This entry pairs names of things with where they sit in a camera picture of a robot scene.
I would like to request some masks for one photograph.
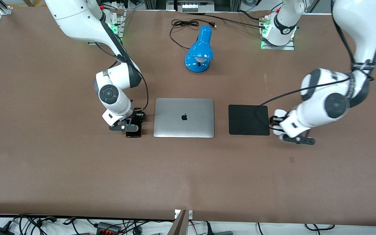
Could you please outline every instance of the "silver laptop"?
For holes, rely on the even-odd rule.
[[[157,98],[154,137],[214,137],[213,99]]]

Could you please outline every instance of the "robotic arm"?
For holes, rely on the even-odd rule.
[[[267,29],[262,37],[276,46],[287,44],[294,35],[303,12],[303,0],[283,0],[279,12],[272,12],[265,17],[268,19],[267,24],[264,24]]]
[[[120,64],[97,73],[94,89],[107,108],[102,117],[108,125],[115,126],[130,117],[134,108],[123,90],[138,86],[142,75],[121,40],[107,24],[112,23],[111,12],[107,9],[101,11],[95,0],[46,0],[46,4],[67,36],[85,42],[103,43],[114,52]],[[123,128],[123,131],[137,130],[137,126],[133,126],[132,130]]]
[[[376,64],[376,1],[337,0],[332,3],[332,17],[355,41],[351,72],[316,69],[304,77],[301,88],[321,86],[302,90],[303,102],[290,112],[275,111],[271,124],[283,141],[313,145],[314,139],[301,134],[341,119],[368,95]]]

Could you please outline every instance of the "black mouse pad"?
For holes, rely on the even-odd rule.
[[[258,105],[228,106],[228,132],[230,135],[269,135],[268,107]]]

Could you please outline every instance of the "plug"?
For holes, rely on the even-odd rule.
[[[0,235],[14,235],[14,233],[0,227]]]
[[[214,235],[212,226],[210,225],[208,221],[206,221],[206,223],[207,223],[207,235]]]
[[[133,235],[142,235],[142,227],[136,227],[133,229]]]
[[[212,26],[212,27],[214,27],[214,28],[217,28],[217,25],[215,25],[215,22],[209,22],[209,24]]]

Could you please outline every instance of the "table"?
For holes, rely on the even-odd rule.
[[[205,73],[190,73],[186,52],[169,39],[175,18],[218,25]],[[113,59],[65,36],[46,8],[14,9],[0,21],[0,213],[172,219],[186,208],[194,220],[376,226],[376,80],[343,119],[312,130],[315,146],[228,133],[229,104],[298,89],[318,67],[348,71],[330,16],[304,15],[299,24],[296,50],[274,51],[260,49],[256,28],[135,12],[124,46],[148,82],[150,104],[143,137],[128,139],[109,131],[92,84]],[[197,30],[173,37],[189,46]],[[145,104],[143,83],[125,92]],[[213,98],[215,138],[154,138],[158,97]],[[269,112],[299,103],[290,95]]]

